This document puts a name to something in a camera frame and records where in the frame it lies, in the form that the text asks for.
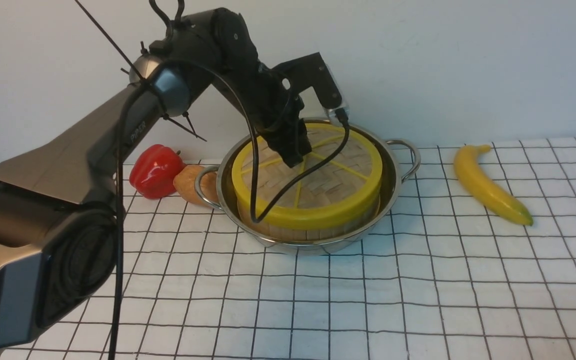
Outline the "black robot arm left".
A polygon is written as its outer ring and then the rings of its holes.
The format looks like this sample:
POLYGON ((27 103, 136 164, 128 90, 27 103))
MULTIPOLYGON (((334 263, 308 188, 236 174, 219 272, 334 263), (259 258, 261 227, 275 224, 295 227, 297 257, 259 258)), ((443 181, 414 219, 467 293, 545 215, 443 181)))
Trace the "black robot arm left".
POLYGON ((0 354, 30 343, 122 266, 122 167, 161 119, 186 116, 214 86, 289 166, 311 150, 300 94, 319 53, 267 67, 241 14, 174 18, 130 64, 129 85, 46 145, 0 162, 0 354))

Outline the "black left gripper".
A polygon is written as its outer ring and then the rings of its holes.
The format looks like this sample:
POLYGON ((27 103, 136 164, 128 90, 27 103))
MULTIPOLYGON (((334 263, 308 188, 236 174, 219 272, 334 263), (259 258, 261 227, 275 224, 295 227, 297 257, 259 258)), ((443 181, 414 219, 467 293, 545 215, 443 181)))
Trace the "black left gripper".
POLYGON ((268 67, 240 69, 240 98, 253 129, 290 169, 313 151, 306 131, 297 132, 300 101, 285 71, 268 67))

